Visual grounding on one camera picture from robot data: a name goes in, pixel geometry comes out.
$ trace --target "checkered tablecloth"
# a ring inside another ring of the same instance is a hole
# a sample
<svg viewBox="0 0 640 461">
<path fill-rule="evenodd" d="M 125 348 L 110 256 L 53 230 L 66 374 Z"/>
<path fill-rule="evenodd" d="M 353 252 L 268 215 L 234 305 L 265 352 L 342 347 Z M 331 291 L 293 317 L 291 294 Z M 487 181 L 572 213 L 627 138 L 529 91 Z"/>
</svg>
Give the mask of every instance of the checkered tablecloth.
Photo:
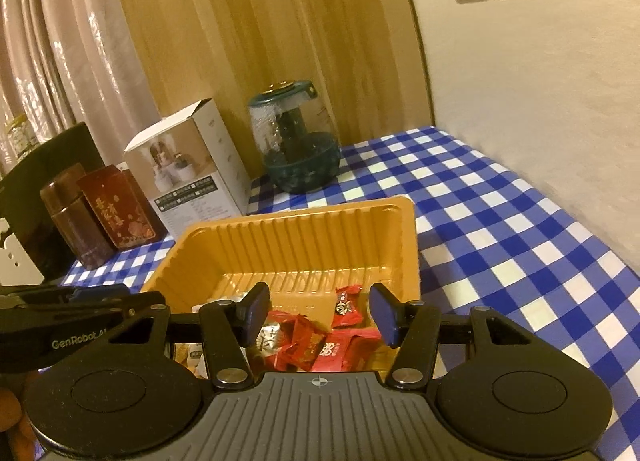
<svg viewBox="0 0 640 461">
<path fill-rule="evenodd" d="M 442 311 L 487 305 L 591 367 L 614 400 L 606 460 L 640 457 L 640 280 L 597 237 L 526 181 L 433 127 L 343 149 L 336 181 L 292 196 L 254 184 L 251 210 L 273 212 L 394 195 L 415 203 L 423 299 Z M 140 289 L 171 239 L 119 254 L 65 284 Z M 437 368 L 451 368 L 444 353 Z"/>
</svg>

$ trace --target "human hand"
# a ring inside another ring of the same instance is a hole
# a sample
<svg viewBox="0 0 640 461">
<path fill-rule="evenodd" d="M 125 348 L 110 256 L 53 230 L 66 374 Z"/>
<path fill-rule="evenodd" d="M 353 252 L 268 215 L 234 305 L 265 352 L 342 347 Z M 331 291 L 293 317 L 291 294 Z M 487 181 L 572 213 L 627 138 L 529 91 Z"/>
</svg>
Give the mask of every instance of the human hand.
<svg viewBox="0 0 640 461">
<path fill-rule="evenodd" d="M 6 432 L 15 461 L 33 461 L 35 457 L 36 436 L 22 411 L 19 398 L 24 384 L 37 374 L 37 371 L 29 373 L 18 383 L 14 377 L 13 383 L 6 383 L 8 388 L 0 387 L 0 433 Z"/>
</svg>

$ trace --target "black circular cover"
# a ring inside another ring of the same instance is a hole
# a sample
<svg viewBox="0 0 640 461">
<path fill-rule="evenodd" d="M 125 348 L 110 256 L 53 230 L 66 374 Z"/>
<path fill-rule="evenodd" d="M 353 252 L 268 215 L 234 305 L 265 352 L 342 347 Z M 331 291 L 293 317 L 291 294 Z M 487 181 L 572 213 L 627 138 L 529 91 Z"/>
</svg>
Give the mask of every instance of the black circular cover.
<svg viewBox="0 0 640 461">
<path fill-rule="evenodd" d="M 436 393 L 446 421 L 498 455 L 560 457 L 593 446 L 610 396 L 588 369 L 556 351 L 498 346 L 447 373 Z"/>
<path fill-rule="evenodd" d="M 131 457 L 182 433 L 200 408 L 196 378 L 165 357 L 136 354 L 54 366 L 28 389 L 29 419 L 69 457 Z"/>
</svg>

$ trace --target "screw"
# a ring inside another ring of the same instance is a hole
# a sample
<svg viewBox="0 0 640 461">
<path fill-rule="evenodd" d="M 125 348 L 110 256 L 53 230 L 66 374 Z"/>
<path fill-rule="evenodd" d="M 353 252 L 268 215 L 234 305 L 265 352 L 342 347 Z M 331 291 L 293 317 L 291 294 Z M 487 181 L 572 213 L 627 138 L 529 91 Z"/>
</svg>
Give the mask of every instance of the screw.
<svg viewBox="0 0 640 461">
<path fill-rule="evenodd" d="M 216 378 L 222 381 L 222 383 L 229 383 L 230 385 L 233 383 L 242 383 L 247 377 L 246 371 L 244 369 L 238 369 L 237 367 L 221 369 L 216 374 Z"/>
<path fill-rule="evenodd" d="M 393 371 L 392 377 L 398 383 L 407 385 L 409 383 L 417 383 L 422 380 L 423 375 L 418 369 L 413 367 L 403 367 L 402 369 L 396 369 Z"/>
</svg>

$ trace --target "gray ribbed surface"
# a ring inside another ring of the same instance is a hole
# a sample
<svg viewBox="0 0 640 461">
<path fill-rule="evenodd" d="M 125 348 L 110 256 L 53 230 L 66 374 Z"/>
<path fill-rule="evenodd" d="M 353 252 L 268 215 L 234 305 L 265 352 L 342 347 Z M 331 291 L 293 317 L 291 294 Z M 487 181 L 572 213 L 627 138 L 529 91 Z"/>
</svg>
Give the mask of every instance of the gray ribbed surface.
<svg viewBox="0 0 640 461">
<path fill-rule="evenodd" d="M 142 461 L 490 461 L 458 441 L 415 394 L 373 373 L 267 373 L 249 391 L 222 394 L 187 434 Z M 60 461 L 47 455 L 46 461 Z M 576 461 L 596 461 L 591 454 Z"/>
</svg>

